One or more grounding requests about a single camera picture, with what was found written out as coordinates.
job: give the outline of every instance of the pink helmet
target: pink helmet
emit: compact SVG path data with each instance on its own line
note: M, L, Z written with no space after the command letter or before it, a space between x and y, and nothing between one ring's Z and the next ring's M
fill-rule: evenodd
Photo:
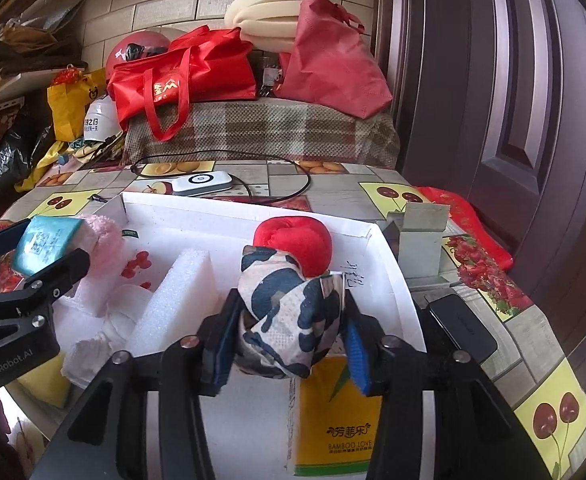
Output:
M119 41L113 50L108 54L106 59L106 79L110 79L110 75L113 73L113 67L117 63L123 63L126 61L124 55L126 54L126 47L129 43L135 43L144 47L145 51L151 49L167 49L169 47L169 39L163 34L155 30L140 30L138 32L132 32L123 40Z

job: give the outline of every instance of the metal screw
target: metal screw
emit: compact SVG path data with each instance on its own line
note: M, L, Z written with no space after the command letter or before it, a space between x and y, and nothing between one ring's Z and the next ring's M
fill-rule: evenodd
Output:
M199 338L196 335L187 335L180 339L182 348L195 348L199 345Z
M126 350L120 350L119 352L115 352L110 360L113 361L116 365L121 365L122 363L128 361L129 357L131 357L131 354L129 354Z
M456 363L466 364L471 361L471 355L464 350L455 350L453 352L453 360Z
M379 342L384 348L400 348L400 338L396 335L385 335Z
M44 316L35 316L33 318L33 321L31 321L31 323L33 324L33 326L35 328L39 328L41 326L44 326L44 323L46 322L46 318Z

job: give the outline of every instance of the white remote with round button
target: white remote with round button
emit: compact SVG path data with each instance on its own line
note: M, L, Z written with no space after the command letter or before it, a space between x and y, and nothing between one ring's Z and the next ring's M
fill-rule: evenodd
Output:
M172 184L174 195L197 196L231 189L233 179L226 171L207 171L206 173L180 176Z

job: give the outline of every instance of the red plastic bag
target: red plastic bag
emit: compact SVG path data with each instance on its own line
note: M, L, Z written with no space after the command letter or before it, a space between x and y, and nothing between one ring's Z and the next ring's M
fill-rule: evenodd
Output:
M458 194L436 187L418 187L417 189L433 203L450 205L453 221L475 238L484 251L496 261L500 269L508 272L513 267L513 257L484 230L470 203Z
M385 108L393 96L359 37L363 32L361 21L344 7L329 0L302 0L291 58L280 55L286 69L275 95L361 119Z
M191 102L255 99L255 78L247 59L253 48L240 29L209 30L204 25L171 41L168 52L116 64L108 94L122 129L145 111L153 136L172 139L189 116ZM178 104L178 117L162 131L155 107Z

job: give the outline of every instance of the red plush ball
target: red plush ball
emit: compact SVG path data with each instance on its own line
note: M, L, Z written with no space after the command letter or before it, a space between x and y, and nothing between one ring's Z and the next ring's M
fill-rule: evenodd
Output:
M329 231L322 222L308 216L276 216L265 220L255 230L253 245L291 253L305 278L324 274L333 254Z

